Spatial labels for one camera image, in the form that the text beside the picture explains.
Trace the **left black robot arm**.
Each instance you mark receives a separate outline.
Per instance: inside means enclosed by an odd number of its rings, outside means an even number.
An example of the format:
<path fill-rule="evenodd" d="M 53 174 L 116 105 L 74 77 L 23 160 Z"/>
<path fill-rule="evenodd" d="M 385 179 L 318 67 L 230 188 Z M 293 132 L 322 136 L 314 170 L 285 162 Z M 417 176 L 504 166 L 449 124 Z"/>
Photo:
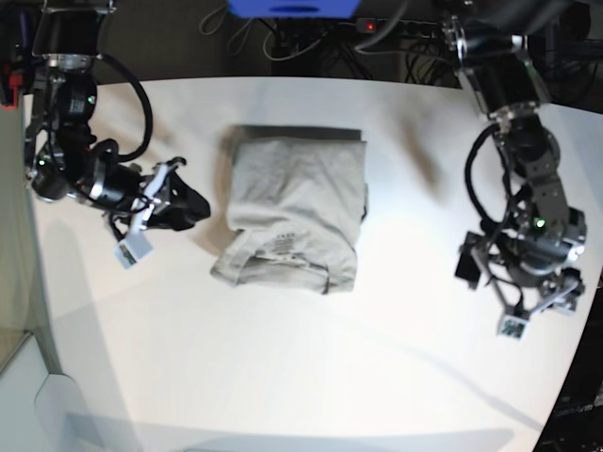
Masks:
<path fill-rule="evenodd" d="M 481 232 L 466 234 L 455 276 L 471 289 L 481 279 L 493 287 L 502 306 L 497 332 L 516 340 L 536 314 L 574 313 L 585 290 L 573 266 L 585 251 L 585 215 L 567 202 L 558 173 L 560 147 L 538 114 L 549 96 L 529 54 L 530 34 L 561 6 L 559 1 L 450 1 L 442 23 L 455 74 L 488 121 L 464 164 Z M 488 139 L 503 170 L 505 208 L 499 220 L 486 212 L 472 179 Z"/>

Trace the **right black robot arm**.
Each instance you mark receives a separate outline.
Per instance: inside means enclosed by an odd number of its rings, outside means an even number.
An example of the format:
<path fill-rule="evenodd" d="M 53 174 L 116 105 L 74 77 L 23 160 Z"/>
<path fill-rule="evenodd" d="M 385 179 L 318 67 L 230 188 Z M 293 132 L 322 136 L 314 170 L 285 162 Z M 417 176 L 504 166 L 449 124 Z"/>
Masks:
<path fill-rule="evenodd" d="M 185 158 L 157 163 L 149 175 L 135 163 L 148 150 L 154 116 L 139 80 L 99 49 L 104 22 L 114 10 L 111 1 L 44 3 L 32 50 L 42 67 L 35 73 L 30 123 L 24 132 L 24 169 L 39 199 L 57 202 L 70 197 L 101 211 L 116 241 L 116 258 L 130 268 L 153 250 L 144 235 L 147 230 L 190 230 L 210 217 L 211 208 L 178 175 Z M 115 139 L 100 140 L 91 131 L 98 103 L 92 73 L 97 62 L 120 74 L 139 98 L 144 129 L 131 153 L 122 154 Z"/>

